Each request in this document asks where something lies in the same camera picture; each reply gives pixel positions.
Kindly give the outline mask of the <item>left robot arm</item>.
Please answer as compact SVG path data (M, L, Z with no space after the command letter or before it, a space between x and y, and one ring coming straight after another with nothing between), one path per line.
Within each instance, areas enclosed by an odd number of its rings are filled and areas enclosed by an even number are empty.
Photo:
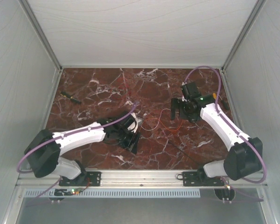
M132 113L124 119L99 119L88 126L62 133L52 133L44 129L37 134L24 154L36 178L54 174L81 186L87 179L85 168L80 162L65 159L63 155L78 147L97 142L114 144L136 154L141 122L142 120Z

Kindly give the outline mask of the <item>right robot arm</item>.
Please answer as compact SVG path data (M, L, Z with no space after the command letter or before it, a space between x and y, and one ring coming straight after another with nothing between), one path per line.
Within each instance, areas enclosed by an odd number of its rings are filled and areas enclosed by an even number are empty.
M182 98L171 99L171 119L179 118L190 123L207 122L223 141L228 154L224 160L212 161L197 171L197 180L208 185L215 177L229 177L236 181L263 168L263 144L242 132L222 111L212 95L203 96L194 82L183 83Z

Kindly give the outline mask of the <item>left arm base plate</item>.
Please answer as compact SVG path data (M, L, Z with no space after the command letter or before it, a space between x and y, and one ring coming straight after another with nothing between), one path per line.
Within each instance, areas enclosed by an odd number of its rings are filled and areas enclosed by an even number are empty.
M61 187L69 187L69 186L94 186L98 187L100 186L101 182L101 172L99 171L93 171L93 172L83 172L80 175L78 175L75 179L69 179L67 177L62 177L62 179L59 181L59 186Z

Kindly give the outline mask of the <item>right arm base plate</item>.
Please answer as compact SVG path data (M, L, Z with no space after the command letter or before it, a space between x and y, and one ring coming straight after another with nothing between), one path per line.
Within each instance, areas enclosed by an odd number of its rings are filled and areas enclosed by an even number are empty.
M222 187L224 182L219 177L208 177L203 169L182 172L185 187Z

